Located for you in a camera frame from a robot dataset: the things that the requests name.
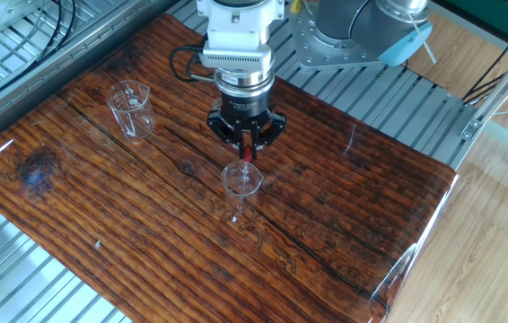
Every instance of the wood grain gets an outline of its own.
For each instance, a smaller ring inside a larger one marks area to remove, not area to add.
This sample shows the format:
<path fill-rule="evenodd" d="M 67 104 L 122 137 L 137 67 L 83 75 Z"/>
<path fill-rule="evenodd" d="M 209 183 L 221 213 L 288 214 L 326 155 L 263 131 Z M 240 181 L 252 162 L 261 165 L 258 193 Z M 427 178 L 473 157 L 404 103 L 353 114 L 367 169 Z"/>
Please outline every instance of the wood grain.
<path fill-rule="evenodd" d="M 220 173 L 236 152 L 205 124 L 219 92 L 167 67 L 198 41 L 163 16 L 4 131 L 0 212 L 135 321 L 381 321 L 396 285 L 384 310 L 370 299 L 455 173 L 276 80 L 288 128 L 232 218 Z M 126 79 L 151 87 L 158 117 L 140 144 L 106 107 Z"/>

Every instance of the metal grating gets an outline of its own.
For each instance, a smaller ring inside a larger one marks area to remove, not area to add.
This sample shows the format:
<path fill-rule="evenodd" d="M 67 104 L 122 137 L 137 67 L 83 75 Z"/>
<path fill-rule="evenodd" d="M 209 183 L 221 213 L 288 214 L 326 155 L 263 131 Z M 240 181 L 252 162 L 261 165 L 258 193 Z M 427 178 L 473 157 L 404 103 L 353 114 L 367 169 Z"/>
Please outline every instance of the metal grating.
<path fill-rule="evenodd" d="M 182 0 L 167 13 L 206 33 L 208 21 L 198 16 L 196 0 Z M 270 25 L 269 45 L 276 52 L 277 76 L 453 169 L 460 166 L 471 146 L 460 134 L 473 106 L 402 66 L 303 70 L 288 19 Z"/>
<path fill-rule="evenodd" d="M 37 58 L 47 46 L 48 40 L 55 30 L 58 4 L 52 0 L 41 0 L 39 4 L 44 4 L 41 6 L 42 9 L 35 10 L 0 32 L 0 87 L 21 73 Z M 61 27 L 55 37 L 57 41 L 55 44 L 67 33 L 72 16 L 71 2 L 64 1 L 62 4 Z M 71 31 L 71 38 L 72 35 L 88 27 L 93 18 L 112 10 L 114 5 L 102 0 L 77 0 L 76 19 Z"/>

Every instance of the wooden board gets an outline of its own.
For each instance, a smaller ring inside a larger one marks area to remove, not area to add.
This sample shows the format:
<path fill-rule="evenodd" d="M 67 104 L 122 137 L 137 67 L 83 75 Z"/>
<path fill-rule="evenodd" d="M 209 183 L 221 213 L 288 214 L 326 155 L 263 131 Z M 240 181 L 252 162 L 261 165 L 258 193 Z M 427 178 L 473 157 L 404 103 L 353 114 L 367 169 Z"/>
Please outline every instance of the wooden board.
<path fill-rule="evenodd" d="M 0 212 L 134 321 L 382 320 L 401 282 L 384 278 L 455 172 L 276 80 L 288 128 L 255 161 L 254 210 L 232 219 L 220 173 L 236 152 L 205 123 L 220 94 L 168 69 L 198 42 L 163 16 L 5 130 Z M 140 144 L 106 106 L 126 79 L 158 116 Z"/>

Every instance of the clear plastic cup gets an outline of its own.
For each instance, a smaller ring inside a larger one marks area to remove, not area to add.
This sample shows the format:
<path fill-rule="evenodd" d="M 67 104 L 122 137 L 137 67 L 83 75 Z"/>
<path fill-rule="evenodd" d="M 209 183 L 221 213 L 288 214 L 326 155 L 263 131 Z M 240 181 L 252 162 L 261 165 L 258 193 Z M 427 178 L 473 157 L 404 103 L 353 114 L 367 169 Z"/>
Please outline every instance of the clear plastic cup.
<path fill-rule="evenodd" d="M 149 94 L 150 88 L 137 81 L 116 83 L 107 93 L 107 104 L 128 139 L 137 141 L 154 131 L 156 116 Z"/>
<path fill-rule="evenodd" d="M 249 162 L 238 161 L 226 166 L 222 172 L 222 184 L 226 203 L 233 214 L 244 214 L 256 204 L 263 180 L 264 176 Z"/>

